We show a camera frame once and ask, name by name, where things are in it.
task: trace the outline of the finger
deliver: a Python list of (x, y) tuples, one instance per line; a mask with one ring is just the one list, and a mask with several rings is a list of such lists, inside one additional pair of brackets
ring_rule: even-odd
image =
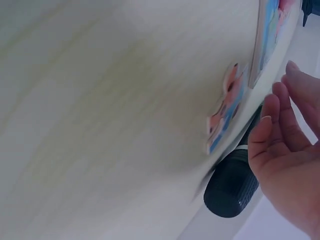
[(287, 87), (288, 93), (292, 99), (292, 101), (295, 103), (295, 105), (298, 107), (299, 111), (301, 112), (303, 119), (308, 124), (308, 126), (311, 128), (311, 130), (314, 132), (314, 134), (317, 136), (317, 138), (320, 138), (320, 125), (319, 125), (319, 111), (311, 106), (308, 102), (304, 101), (298, 93), (292, 88), (292, 86), (288, 83), (288, 76), (284, 75), (281, 79), (281, 81), (285, 84)]
[(320, 103), (320, 79), (310, 76), (299, 70), (298, 66), (289, 61), (285, 68), (287, 76), (286, 85), (291, 88), (300, 99), (319, 109)]
[(253, 173), (259, 178), (261, 169), (273, 156), (268, 152), (269, 137), (272, 132), (271, 116), (261, 118), (248, 138), (248, 159)]
[(272, 130), (269, 137), (268, 151), (271, 152), (274, 157), (289, 154), (290, 150), (284, 143), (284, 138), (279, 124), (280, 102), (276, 95), (270, 94), (265, 97), (261, 116), (271, 116), (272, 120)]
[(299, 152), (310, 147), (310, 141), (298, 125), (286, 86), (282, 82), (276, 82), (272, 87), (272, 92), (280, 102), (279, 125), (287, 147), (292, 152)]

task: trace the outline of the fingernail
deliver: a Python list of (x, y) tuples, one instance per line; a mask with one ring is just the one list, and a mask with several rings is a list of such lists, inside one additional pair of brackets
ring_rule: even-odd
[(270, 119), (271, 120), (271, 116), (270, 115), (263, 116), (260, 121), (262, 121), (263, 119)]
[(295, 71), (300, 71), (297, 64), (295, 64), (293, 61), (288, 61), (286, 64), (285, 72), (288, 76), (291, 76)]

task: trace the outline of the skin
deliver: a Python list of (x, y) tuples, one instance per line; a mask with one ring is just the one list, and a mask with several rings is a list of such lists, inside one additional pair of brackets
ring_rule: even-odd
[(320, 142), (312, 145), (302, 132), (290, 98), (320, 138), (320, 79), (289, 61), (249, 136), (249, 165), (279, 213), (320, 240)]

